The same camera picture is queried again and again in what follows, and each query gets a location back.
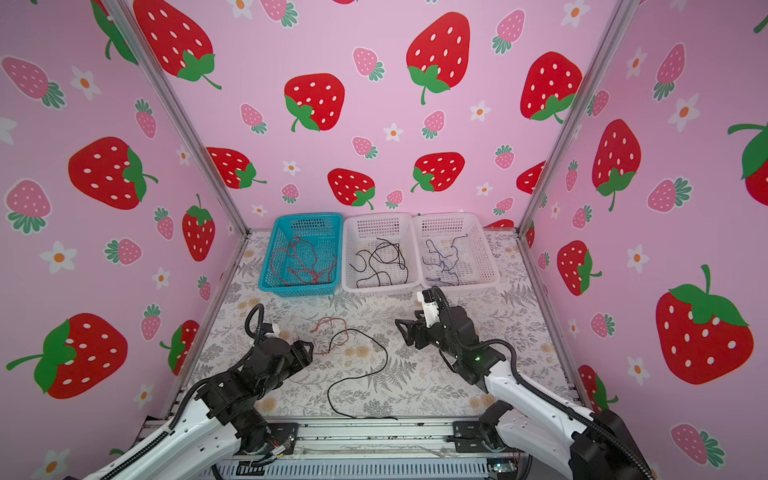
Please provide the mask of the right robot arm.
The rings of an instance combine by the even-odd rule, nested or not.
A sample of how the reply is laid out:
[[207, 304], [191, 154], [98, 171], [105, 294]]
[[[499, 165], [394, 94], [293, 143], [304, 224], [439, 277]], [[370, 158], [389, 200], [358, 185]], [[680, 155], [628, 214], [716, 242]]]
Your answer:
[[426, 307], [395, 326], [407, 345], [434, 346], [467, 383], [497, 400], [488, 442], [521, 450], [567, 479], [651, 479], [653, 474], [621, 418], [598, 414], [544, 388], [517, 370], [514, 347], [481, 341], [461, 307]]

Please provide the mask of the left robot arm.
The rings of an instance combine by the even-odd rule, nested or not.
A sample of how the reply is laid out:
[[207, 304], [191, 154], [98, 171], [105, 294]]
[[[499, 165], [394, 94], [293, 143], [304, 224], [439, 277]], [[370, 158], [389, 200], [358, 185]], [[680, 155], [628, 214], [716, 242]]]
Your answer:
[[90, 479], [194, 479], [236, 453], [255, 453], [266, 466], [292, 449], [297, 426], [271, 425], [255, 403], [308, 367], [314, 344], [279, 337], [264, 306], [246, 317], [253, 345], [235, 365], [195, 383], [175, 415]]

